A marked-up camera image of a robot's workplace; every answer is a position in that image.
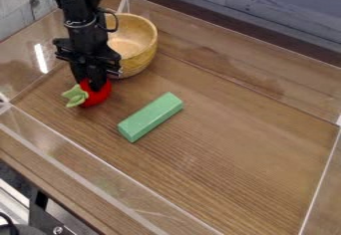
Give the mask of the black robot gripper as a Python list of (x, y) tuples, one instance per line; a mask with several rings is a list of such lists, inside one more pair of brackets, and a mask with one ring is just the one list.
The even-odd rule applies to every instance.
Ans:
[(76, 25), (67, 21), (64, 26), (70, 37), (54, 40), (56, 57), (70, 63), (76, 82), (90, 78), (90, 86), (98, 92), (107, 74), (117, 77), (122, 74), (122, 56), (110, 48), (109, 33), (95, 22)]

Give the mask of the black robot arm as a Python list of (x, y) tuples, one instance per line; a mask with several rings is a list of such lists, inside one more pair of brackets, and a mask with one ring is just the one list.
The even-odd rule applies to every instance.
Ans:
[(55, 38), (56, 57), (70, 63), (78, 83), (92, 91), (105, 87), (109, 74), (121, 74), (122, 55), (109, 46), (109, 34), (119, 30), (117, 12), (102, 0), (55, 0), (64, 15), (67, 38)]

